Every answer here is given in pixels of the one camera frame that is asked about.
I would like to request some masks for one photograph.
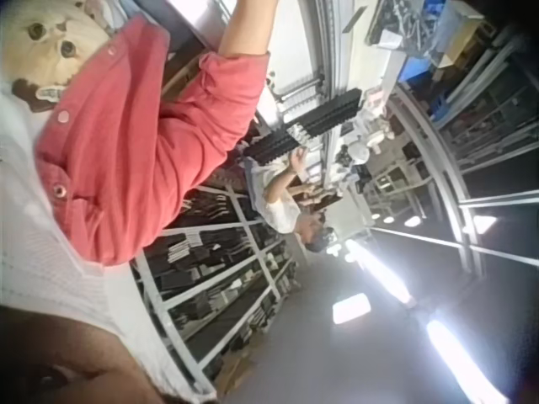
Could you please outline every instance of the shirt button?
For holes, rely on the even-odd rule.
[[[52,187],[52,193],[58,199],[64,199],[67,196],[67,189],[63,185],[55,185]]]
[[[60,111],[60,113],[58,114],[58,122],[60,122],[61,124],[66,124],[67,122],[69,122],[69,113],[67,111]]]

